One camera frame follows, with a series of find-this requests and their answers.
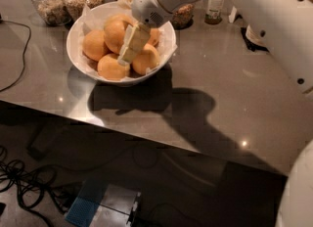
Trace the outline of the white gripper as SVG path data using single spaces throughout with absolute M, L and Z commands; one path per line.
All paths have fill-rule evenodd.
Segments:
M 161 27 L 172 15 L 165 11 L 157 0 L 117 0 L 117 4 L 122 9 L 131 8 L 132 16 L 139 22 L 126 28 L 123 45 L 117 58 L 122 66 L 127 66 L 149 41 L 151 27 Z

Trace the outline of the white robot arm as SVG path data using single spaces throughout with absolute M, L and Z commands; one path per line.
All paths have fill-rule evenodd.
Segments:
M 199 0 L 132 0 L 135 19 L 165 24 Z M 203 154 L 287 173 L 313 138 L 313 4 L 309 0 L 230 0 L 266 53 L 242 48 L 237 32 L 184 36 L 174 81 L 210 96 L 211 114 L 192 110 L 177 127 Z

